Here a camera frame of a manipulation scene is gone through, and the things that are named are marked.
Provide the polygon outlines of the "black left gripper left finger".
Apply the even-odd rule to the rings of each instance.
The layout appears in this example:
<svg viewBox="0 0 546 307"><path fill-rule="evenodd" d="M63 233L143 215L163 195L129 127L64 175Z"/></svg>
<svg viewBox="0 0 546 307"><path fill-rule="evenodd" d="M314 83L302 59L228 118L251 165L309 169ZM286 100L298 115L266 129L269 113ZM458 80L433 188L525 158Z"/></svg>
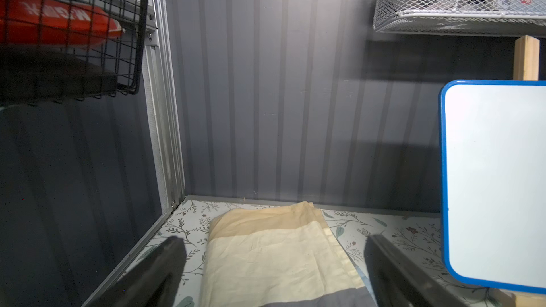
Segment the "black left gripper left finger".
<svg viewBox="0 0 546 307"><path fill-rule="evenodd" d="M169 237L91 306L173 306L186 264L184 241Z"/></svg>

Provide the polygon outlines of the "beige grey striped pillowcase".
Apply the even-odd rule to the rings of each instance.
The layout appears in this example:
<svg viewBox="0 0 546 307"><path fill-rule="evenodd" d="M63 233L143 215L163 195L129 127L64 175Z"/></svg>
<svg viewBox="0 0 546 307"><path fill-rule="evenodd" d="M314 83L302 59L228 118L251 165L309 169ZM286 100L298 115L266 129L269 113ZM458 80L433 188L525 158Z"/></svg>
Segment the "beige grey striped pillowcase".
<svg viewBox="0 0 546 307"><path fill-rule="evenodd" d="M234 209L211 221L201 306L374 306L312 203Z"/></svg>

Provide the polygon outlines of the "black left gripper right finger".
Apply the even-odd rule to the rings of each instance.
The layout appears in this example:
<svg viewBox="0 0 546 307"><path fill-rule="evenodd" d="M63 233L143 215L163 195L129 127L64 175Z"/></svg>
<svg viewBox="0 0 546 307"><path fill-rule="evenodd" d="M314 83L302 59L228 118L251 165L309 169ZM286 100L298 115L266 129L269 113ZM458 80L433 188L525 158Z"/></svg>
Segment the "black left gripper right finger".
<svg viewBox="0 0 546 307"><path fill-rule="evenodd" d="M364 257L379 306L464 305L382 235L368 237Z"/></svg>

